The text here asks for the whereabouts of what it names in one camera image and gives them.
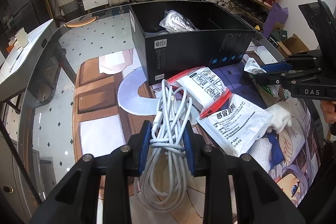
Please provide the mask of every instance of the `cardboard box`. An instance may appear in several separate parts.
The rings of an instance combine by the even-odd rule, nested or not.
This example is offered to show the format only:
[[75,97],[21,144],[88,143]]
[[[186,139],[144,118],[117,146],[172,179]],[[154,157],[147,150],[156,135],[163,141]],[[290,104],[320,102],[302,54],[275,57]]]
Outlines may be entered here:
[[[165,11],[175,10],[197,31],[160,33]],[[184,70],[219,68],[241,61],[255,29],[207,1],[153,1],[130,5],[132,38],[149,85]]]
[[282,54],[284,58],[288,58],[290,54],[294,54],[297,52],[306,52],[308,51],[308,47],[301,41],[301,39],[293,34],[292,37],[286,39],[283,42],[278,43],[279,46],[277,50]]

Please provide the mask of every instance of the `coiled charging cable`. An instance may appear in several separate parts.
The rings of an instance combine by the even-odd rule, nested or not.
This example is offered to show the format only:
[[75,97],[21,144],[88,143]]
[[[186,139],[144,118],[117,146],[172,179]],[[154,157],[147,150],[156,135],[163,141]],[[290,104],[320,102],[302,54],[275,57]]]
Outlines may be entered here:
[[[186,194],[188,166],[182,135],[190,116],[193,101],[190,97],[187,98],[187,91],[183,87],[173,92],[172,86],[167,80],[162,80],[161,87],[162,95],[157,104],[157,114],[153,122],[150,141],[152,152],[147,158],[144,172],[140,178],[135,178],[133,190],[137,200],[147,209],[166,213],[180,206]],[[183,97],[178,107],[176,94],[181,90]],[[157,189],[153,178],[155,165],[162,152],[168,157],[169,189],[166,192],[160,192]],[[153,195],[158,196],[161,201],[155,201]]]

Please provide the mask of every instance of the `plastic bag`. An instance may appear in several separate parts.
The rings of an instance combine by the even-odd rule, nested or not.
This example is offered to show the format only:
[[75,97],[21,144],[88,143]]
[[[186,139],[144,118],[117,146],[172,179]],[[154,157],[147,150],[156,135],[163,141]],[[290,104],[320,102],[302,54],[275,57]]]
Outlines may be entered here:
[[187,89],[193,105],[201,111],[200,118],[216,112],[232,95],[222,80],[206,67],[185,70],[168,79],[168,82]]
[[225,153],[239,157],[265,134],[272,117],[268,111],[233,94],[228,109],[196,120]]
[[165,12],[165,18],[160,22],[160,26],[170,33],[198,31],[189,19],[174,10]]

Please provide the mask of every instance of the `anime character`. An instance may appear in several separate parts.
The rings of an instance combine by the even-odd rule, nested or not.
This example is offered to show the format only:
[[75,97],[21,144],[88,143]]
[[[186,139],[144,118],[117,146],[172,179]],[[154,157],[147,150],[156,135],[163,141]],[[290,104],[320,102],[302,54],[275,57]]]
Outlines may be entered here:
[[292,126],[285,127],[279,134],[266,134],[272,143],[270,175],[298,206],[317,172],[318,164],[313,161],[318,152],[314,149],[316,142],[312,136],[310,113],[304,101],[288,98],[286,102],[292,112]]

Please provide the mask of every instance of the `white medicine packet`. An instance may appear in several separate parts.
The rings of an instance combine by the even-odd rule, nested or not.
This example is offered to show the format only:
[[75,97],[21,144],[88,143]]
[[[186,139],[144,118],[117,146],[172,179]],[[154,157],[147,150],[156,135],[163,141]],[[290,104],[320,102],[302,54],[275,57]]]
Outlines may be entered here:
[[268,111],[233,94],[228,109],[196,120],[225,153],[239,157],[265,134],[272,117]]
[[223,81],[206,67],[185,70],[168,79],[168,82],[186,88],[193,105],[201,111],[200,118],[216,112],[232,95]]

